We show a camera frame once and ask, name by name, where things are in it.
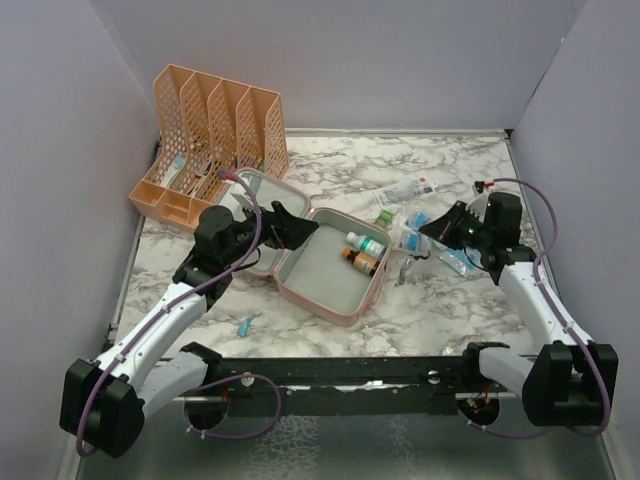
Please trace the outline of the blue item plastic bag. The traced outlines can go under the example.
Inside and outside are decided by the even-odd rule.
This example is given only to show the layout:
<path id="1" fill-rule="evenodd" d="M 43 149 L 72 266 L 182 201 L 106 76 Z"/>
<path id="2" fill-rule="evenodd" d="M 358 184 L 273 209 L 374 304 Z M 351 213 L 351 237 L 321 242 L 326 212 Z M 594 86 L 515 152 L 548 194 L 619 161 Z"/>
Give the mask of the blue item plastic bag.
<path id="1" fill-rule="evenodd" d="M 452 249 L 433 240 L 432 245 L 437 251 L 437 257 L 453 269 L 457 274 L 466 277 L 482 269 L 480 253 L 469 247 Z"/>

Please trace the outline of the alcohol wipes plastic bag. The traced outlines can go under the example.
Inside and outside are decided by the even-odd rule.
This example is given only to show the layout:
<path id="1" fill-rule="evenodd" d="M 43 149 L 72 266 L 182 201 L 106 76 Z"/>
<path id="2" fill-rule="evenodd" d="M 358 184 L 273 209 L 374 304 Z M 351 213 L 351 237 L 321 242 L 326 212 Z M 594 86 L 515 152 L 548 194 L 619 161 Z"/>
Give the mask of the alcohol wipes plastic bag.
<path id="1" fill-rule="evenodd" d="M 422 234 L 419 229 L 431 220 L 431 216 L 422 210 L 412 210 L 408 213 L 406 224 L 414 232 L 414 250 L 410 254 L 421 255 L 430 253 L 430 239 Z"/>

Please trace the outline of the pink medicine kit case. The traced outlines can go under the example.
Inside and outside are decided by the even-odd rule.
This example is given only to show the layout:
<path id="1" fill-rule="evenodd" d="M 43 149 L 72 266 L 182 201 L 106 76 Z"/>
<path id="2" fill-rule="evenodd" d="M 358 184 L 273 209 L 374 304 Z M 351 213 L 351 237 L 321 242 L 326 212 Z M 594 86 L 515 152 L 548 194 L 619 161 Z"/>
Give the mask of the pink medicine kit case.
<path id="1" fill-rule="evenodd" d="M 261 246 L 247 264 L 249 274 L 271 277 L 287 301 L 337 325 L 355 325 L 364 310 L 375 303 L 387 271 L 391 237 L 374 225 L 345 212 L 312 205 L 300 190 L 255 169 L 243 168 L 238 175 L 249 186 L 260 206 L 269 209 L 281 202 L 293 215 L 314 220 L 318 230 L 295 251 Z M 355 269 L 342 257 L 353 232 L 383 245 L 383 255 L 374 275 Z"/>

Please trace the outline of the white medicine bottle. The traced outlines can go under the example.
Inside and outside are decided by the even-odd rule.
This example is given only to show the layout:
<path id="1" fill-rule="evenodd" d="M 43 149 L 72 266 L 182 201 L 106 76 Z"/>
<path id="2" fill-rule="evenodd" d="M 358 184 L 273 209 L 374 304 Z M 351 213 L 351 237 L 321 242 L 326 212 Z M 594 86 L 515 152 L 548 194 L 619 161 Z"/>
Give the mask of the white medicine bottle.
<path id="1" fill-rule="evenodd" d="M 349 232 L 346 235 L 346 241 L 356 251 L 365 253 L 376 259 L 381 259 L 384 256 L 386 247 L 367 235 L 357 235 L 355 232 Z"/>

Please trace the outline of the brown bottle orange cap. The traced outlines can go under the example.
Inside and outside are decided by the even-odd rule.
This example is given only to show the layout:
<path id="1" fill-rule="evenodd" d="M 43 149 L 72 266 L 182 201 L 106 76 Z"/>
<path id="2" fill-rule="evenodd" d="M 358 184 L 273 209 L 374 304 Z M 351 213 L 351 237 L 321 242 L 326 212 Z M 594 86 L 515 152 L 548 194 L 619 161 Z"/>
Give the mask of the brown bottle orange cap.
<path id="1" fill-rule="evenodd" d="M 380 262 L 369 254 L 346 247 L 342 251 L 342 258 L 351 266 L 367 276 L 373 277 L 378 270 Z"/>

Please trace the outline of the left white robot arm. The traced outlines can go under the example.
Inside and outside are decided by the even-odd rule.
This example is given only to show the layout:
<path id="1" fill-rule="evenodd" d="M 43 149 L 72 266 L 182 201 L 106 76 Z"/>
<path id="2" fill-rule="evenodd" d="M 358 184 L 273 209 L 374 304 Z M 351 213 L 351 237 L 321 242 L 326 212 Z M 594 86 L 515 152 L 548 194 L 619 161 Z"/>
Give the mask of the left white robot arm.
<path id="1" fill-rule="evenodd" d="M 261 245 L 294 251 L 318 229 L 317 222 L 289 213 L 279 201 L 255 206 L 242 221 L 220 205 L 206 208 L 194 246 L 172 283 L 147 316 L 98 358 L 78 359 L 64 378 L 60 426 L 76 438 L 82 457 L 100 450 L 118 458 L 139 437 L 145 420 L 178 395 L 202 395 L 227 383 L 220 356 L 192 343 L 163 367 L 174 341 L 222 297 L 234 271 Z"/>

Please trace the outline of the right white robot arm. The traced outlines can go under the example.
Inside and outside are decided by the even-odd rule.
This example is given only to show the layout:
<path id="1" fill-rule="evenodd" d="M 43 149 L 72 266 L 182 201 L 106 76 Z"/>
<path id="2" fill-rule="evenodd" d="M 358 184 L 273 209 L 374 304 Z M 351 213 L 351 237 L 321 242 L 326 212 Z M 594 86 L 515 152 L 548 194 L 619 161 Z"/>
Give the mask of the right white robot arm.
<path id="1" fill-rule="evenodd" d="M 521 399 L 537 427 L 599 434 L 611 414 L 615 349 L 582 330 L 542 277 L 535 252 L 520 241 L 520 198 L 496 192 L 479 200 L 482 213 L 458 201 L 419 231 L 450 249 L 479 253 L 482 268 L 513 301 L 538 352 L 528 360 L 500 342 L 471 343 L 459 367 L 461 383 L 472 391 L 500 384 Z"/>

